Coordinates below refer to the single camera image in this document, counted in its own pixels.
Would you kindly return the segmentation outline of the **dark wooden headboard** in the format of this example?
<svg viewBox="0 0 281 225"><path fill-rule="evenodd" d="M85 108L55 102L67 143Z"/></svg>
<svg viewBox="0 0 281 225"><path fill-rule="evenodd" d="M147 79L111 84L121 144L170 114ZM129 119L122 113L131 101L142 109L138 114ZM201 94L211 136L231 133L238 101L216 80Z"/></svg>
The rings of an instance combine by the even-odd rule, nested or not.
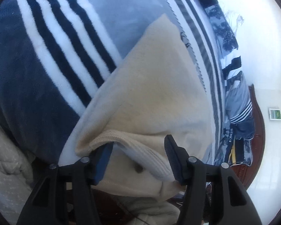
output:
<svg viewBox="0 0 281 225"><path fill-rule="evenodd" d="M252 100L253 117L255 121L255 135L251 142L253 162L250 167L245 164L232 166L233 171L236 173L237 177L240 179L246 189L248 189L252 184L260 169L265 150L265 122L256 99L255 87L253 84L249 85L249 91Z"/></svg>

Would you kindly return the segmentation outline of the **blue striped bed blanket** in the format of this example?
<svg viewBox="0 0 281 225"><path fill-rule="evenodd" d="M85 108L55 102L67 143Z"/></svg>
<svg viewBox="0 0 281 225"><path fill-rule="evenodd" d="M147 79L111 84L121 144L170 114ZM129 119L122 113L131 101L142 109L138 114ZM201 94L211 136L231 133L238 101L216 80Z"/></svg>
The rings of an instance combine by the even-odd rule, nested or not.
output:
<svg viewBox="0 0 281 225"><path fill-rule="evenodd" d="M3 0L0 125L14 143L58 161L99 87L166 14L181 34L222 134L224 89L212 26L198 0Z"/></svg>

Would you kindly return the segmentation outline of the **green wall thermostat panel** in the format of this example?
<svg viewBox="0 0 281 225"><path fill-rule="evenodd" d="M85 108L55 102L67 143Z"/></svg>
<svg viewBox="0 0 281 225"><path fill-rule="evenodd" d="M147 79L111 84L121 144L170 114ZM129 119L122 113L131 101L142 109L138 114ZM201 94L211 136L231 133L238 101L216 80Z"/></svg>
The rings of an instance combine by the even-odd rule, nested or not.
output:
<svg viewBox="0 0 281 225"><path fill-rule="evenodd" d="M268 115L271 121L281 121L281 110L278 108L269 108Z"/></svg>

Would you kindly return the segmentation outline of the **grey striped pillow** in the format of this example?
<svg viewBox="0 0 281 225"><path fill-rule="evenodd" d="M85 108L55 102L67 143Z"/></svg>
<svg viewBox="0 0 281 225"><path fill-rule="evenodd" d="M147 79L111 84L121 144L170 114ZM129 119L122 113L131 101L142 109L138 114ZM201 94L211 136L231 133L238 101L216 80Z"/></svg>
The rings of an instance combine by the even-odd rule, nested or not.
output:
<svg viewBox="0 0 281 225"><path fill-rule="evenodd" d="M225 109L232 125L244 121L252 112L249 87L242 71L226 81Z"/></svg>

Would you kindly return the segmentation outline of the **grey quilted trousers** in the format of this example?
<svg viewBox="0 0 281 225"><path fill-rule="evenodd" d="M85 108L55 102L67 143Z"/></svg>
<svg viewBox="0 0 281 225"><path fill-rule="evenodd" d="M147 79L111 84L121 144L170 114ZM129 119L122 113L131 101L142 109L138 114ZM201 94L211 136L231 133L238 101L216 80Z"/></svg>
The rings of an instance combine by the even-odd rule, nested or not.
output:
<svg viewBox="0 0 281 225"><path fill-rule="evenodd" d="M175 224L179 210L168 202L91 188L111 150L107 144L69 166L44 165L31 186L27 157L0 127L0 224Z"/></svg>

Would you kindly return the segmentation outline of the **beige knit sweater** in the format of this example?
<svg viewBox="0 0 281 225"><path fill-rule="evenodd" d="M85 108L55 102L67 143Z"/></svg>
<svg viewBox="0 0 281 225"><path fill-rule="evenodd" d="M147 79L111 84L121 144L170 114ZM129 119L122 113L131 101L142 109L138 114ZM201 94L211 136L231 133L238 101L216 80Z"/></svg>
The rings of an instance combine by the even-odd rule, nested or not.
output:
<svg viewBox="0 0 281 225"><path fill-rule="evenodd" d="M178 28L166 15L142 38L97 91L59 158L75 163L112 142L113 151L97 189L117 196L175 196L175 181L164 149L172 135L199 159L214 142L207 94Z"/></svg>

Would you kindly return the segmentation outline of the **rolled blue patterned quilt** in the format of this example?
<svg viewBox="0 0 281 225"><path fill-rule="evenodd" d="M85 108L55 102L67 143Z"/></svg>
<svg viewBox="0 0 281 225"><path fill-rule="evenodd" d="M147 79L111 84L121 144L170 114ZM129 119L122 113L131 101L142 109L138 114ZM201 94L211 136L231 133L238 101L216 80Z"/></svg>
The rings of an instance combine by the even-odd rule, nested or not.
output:
<svg viewBox="0 0 281 225"><path fill-rule="evenodd" d="M226 100L226 81L242 71L241 55L235 37L237 27L230 27L217 0L198 0L203 7L214 32L219 52ZM251 166L253 154L251 142L255 135L253 110L248 118L231 124L225 109L224 135L216 153L215 164Z"/></svg>

